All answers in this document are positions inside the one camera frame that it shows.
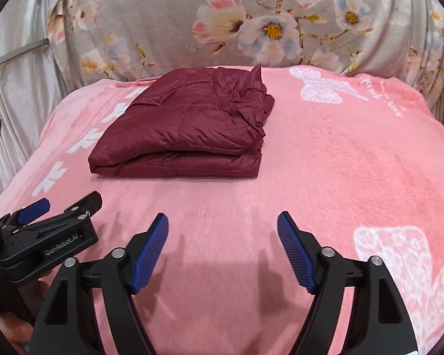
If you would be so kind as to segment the person's left hand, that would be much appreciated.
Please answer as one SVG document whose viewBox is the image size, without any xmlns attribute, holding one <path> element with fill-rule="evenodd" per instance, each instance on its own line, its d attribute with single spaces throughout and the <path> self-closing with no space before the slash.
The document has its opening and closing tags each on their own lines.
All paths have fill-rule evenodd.
<svg viewBox="0 0 444 355">
<path fill-rule="evenodd" d="M 8 293 L 8 296 L 12 297 L 12 303 L 20 297 L 28 309 L 32 312 L 38 312 L 49 289 L 49 284 L 44 280 L 44 277 L 51 273 L 52 271 L 49 270 L 40 279 L 36 279 L 23 287 L 12 286 L 15 293 Z M 33 326 L 28 321 L 24 321 L 10 311 L 2 309 L 0 310 L 0 331 L 17 353 L 26 354 L 22 345 L 29 342 L 33 334 Z"/>
</svg>

